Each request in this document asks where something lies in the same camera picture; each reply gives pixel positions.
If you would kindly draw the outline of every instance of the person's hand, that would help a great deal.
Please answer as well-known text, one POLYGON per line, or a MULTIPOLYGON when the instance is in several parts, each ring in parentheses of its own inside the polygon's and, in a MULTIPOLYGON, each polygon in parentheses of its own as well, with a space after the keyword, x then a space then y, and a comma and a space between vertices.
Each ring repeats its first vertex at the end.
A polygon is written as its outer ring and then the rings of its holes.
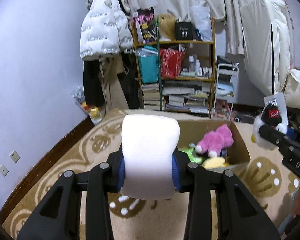
POLYGON ((292 208, 292 216, 295 218, 297 215, 300 215, 300 188, 298 190, 295 202, 292 208))

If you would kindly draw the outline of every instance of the plush keychain toy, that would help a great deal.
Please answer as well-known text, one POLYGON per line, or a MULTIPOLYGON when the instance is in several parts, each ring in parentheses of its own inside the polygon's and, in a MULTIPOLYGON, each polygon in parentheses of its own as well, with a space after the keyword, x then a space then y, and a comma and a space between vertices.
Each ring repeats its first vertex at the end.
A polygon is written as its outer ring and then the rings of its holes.
POLYGON ((274 150, 276 146, 261 138, 259 135, 259 128, 264 124, 270 125, 284 134, 287 133, 288 127, 282 124, 282 117, 276 99, 269 101, 262 110, 262 113, 255 118, 251 135, 251 141, 256 143, 259 147, 267 150, 274 150))
POLYGON ((203 136, 203 139, 195 147, 198 154, 208 152, 209 158, 216 158, 221 155, 221 150, 232 146, 233 139, 231 130, 226 124, 221 125, 216 131, 210 131, 203 136))

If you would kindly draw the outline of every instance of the tag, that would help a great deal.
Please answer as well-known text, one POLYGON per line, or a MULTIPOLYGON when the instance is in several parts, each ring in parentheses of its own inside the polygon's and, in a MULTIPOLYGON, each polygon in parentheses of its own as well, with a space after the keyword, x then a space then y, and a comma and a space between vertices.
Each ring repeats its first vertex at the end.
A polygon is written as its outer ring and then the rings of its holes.
POLYGON ((270 118, 277 118, 279 117, 279 110, 269 110, 269 117, 270 118))

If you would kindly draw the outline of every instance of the beige patterned rug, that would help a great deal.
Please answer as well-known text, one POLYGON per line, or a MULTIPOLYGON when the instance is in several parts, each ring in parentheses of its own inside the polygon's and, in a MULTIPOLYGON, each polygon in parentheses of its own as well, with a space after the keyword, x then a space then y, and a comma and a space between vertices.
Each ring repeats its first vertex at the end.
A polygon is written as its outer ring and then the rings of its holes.
MULTIPOLYGON (((66 170, 76 173, 89 171, 106 161, 121 143, 122 120, 127 114, 160 114, 177 120, 197 120, 187 114, 151 112, 145 110, 113 110, 104 120, 75 144, 26 194, 11 212, 3 226, 14 238, 31 211, 45 193, 66 170)), ((281 164, 282 156, 275 151, 265 151, 250 141, 252 126, 237 123, 251 156, 251 162, 236 174, 253 193, 276 226, 290 209, 293 192, 300 181, 281 164)), ((213 240, 217 239, 217 211, 212 194, 213 240)), ((111 221, 116 240, 178 240, 183 239, 188 194, 176 194, 172 199, 145 201, 120 194, 109 194, 111 221)), ((80 239, 85 240, 85 195, 82 197, 80 239)))

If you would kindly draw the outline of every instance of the stack of books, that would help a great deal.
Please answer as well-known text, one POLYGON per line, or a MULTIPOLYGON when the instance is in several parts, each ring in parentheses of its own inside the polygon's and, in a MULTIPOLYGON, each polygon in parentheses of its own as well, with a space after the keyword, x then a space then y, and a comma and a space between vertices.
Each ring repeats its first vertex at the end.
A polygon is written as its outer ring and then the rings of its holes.
POLYGON ((145 109, 160 110, 159 84, 143 84, 141 86, 145 109))
POLYGON ((166 82, 163 95, 169 96, 169 100, 165 109, 208 114, 210 85, 204 82, 166 82))
POLYGON ((170 95, 168 105, 183 107, 185 105, 185 99, 182 95, 180 95, 180 96, 170 95))

